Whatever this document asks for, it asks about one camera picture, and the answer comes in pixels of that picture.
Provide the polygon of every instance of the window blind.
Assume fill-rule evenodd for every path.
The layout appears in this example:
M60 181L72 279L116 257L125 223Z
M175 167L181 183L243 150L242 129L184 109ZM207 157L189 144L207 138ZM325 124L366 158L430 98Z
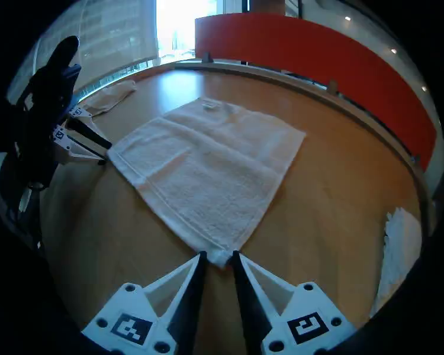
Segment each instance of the window blind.
M156 0L80 0L41 36L24 60L8 91L15 103L30 77L43 67L57 44L78 36L71 61L82 66L75 91L136 62L158 57Z

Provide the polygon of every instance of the beige cloth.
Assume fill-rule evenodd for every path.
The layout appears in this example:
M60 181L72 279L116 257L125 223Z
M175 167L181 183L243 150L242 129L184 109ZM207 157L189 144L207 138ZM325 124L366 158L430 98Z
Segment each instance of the beige cloth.
M85 99L82 108L92 116L111 110L129 94L137 90L135 81L125 80L115 85L99 90L94 95Z

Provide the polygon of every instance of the crumpled white cloth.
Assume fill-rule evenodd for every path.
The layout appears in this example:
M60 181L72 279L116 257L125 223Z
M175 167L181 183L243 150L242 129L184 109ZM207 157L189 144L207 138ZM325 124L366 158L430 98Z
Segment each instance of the crumpled white cloth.
M262 219L304 137L277 117L199 98L142 125L108 156L175 234L223 267Z
M421 225L418 220L404 208L397 208L393 216L387 214L387 218L380 283L370 317L393 296L421 252Z

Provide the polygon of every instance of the orange panel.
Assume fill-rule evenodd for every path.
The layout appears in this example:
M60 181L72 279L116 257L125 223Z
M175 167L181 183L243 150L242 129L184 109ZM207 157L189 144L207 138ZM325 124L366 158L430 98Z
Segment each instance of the orange panel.
M227 14L196 19L196 56L244 60L289 70L339 91L377 116L421 157L425 170L436 130L403 78L370 49L330 28L270 14Z

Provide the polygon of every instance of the towel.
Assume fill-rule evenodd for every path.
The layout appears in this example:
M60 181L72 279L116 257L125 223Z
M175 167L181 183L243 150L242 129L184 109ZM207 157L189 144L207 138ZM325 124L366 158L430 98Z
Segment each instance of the towel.
M224 267L259 224L305 137L277 117L199 98L108 151L149 207Z
M370 318L393 296L421 252L418 220L404 208L397 208L393 216L388 213L387 218L380 283Z

